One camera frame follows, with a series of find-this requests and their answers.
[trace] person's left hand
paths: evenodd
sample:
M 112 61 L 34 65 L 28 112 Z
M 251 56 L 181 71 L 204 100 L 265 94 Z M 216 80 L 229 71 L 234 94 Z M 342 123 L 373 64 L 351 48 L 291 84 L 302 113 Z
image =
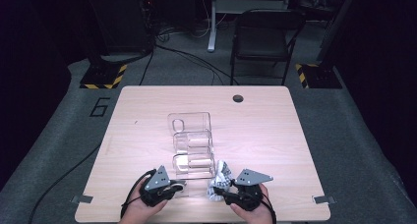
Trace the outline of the person's left hand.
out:
M 132 195 L 129 198 L 133 200 L 139 197 L 139 189 L 142 184 L 145 182 L 146 178 L 143 178 L 138 185 L 135 187 Z M 157 212 L 162 210 L 162 208 L 168 203 L 168 200 L 164 200 L 157 204 L 154 207 L 147 206 L 140 198 L 134 200 L 128 205 L 128 208 L 125 211 L 120 224 L 144 224 L 147 220 L 154 216 Z

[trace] black stand base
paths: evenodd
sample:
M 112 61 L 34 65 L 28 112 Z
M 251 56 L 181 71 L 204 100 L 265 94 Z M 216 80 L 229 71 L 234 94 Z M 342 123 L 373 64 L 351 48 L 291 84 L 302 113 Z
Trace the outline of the black stand base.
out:
M 297 64 L 296 69 L 304 88 L 342 88 L 332 69 L 308 64 Z
M 80 81 L 81 88 L 115 88 L 123 75 L 125 64 L 100 61 L 90 64 L 89 69 Z

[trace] yellow and black hazard tape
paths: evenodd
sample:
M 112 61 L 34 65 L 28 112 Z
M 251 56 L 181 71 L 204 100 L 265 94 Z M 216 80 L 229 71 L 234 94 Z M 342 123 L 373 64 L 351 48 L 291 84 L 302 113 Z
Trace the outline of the yellow and black hazard tape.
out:
M 113 84 L 80 84 L 80 88 L 90 88 L 90 89 L 98 89 L 98 88 L 116 88 L 120 82 L 122 81 L 123 74 L 126 71 L 127 65 L 123 65 L 119 73 L 117 74 L 116 79 L 114 80 Z
M 303 88 L 309 88 L 309 84 L 307 83 L 306 76 L 303 73 L 303 66 L 306 66 L 306 67 L 319 67 L 319 66 L 315 64 L 296 64 L 295 65 L 295 69 L 297 70 L 301 85 L 303 86 Z

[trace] chair backrest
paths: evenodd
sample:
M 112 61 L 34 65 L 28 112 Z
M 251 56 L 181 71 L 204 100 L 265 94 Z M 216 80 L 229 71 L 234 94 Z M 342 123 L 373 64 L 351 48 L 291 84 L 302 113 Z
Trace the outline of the chair backrest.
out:
M 242 13 L 237 28 L 279 28 L 301 30 L 306 24 L 304 13 L 295 10 L 255 9 Z

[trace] table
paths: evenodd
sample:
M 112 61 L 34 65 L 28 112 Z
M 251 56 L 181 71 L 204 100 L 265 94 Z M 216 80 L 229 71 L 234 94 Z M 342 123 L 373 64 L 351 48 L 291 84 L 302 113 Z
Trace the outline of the table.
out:
M 289 0 L 211 0 L 211 31 L 208 40 L 208 52 L 215 48 L 217 32 L 216 14 L 242 14 L 252 9 L 286 9 Z
M 233 101 L 234 95 L 243 101 Z M 289 90 L 285 86 L 125 86 L 119 96 L 79 204 L 78 222 L 117 222 L 135 181 L 164 165 L 170 179 L 174 148 L 170 113 L 209 112 L 214 158 L 234 177 L 248 168 L 273 176 L 267 182 L 277 221 L 321 221 L 324 192 Z M 174 198 L 151 222 L 239 222 L 224 203 L 205 196 Z

